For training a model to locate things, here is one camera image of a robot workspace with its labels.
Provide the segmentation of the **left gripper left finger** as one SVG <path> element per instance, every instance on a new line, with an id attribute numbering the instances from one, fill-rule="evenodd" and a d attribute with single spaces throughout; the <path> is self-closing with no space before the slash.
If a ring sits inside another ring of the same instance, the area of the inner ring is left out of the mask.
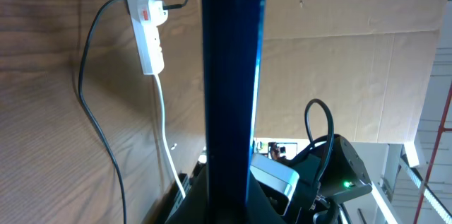
<path id="1" fill-rule="evenodd" d="M 203 167 L 169 224 L 209 224 L 208 173 Z"/>

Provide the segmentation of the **Samsung Galaxy smartphone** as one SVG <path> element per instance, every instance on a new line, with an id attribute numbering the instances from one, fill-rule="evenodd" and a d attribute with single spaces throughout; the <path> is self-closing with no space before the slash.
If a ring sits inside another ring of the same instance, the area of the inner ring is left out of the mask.
<path id="1" fill-rule="evenodd" d="M 256 121 L 266 0 L 202 0 L 208 204 L 243 214 Z"/>

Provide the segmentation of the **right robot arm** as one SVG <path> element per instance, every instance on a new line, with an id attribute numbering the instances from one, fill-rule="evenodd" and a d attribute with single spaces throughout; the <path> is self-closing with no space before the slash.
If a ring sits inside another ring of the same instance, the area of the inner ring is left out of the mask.
<path id="1" fill-rule="evenodd" d="M 282 215 L 286 223 L 339 223 L 340 205 L 372 191 L 364 162 L 339 134 L 333 138 L 326 169 L 316 177 L 323 152 L 328 148 L 326 141 L 326 136 L 314 140 L 285 162 L 299 174 L 288 209 Z"/>

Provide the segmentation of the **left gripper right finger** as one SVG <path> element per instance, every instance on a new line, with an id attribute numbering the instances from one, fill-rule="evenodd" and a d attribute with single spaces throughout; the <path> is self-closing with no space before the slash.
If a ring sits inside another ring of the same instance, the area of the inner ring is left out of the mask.
<path id="1" fill-rule="evenodd" d="M 270 201 L 255 177 L 250 174 L 247 201 L 248 223 L 250 224 L 285 224 L 285 221 L 275 212 Z"/>

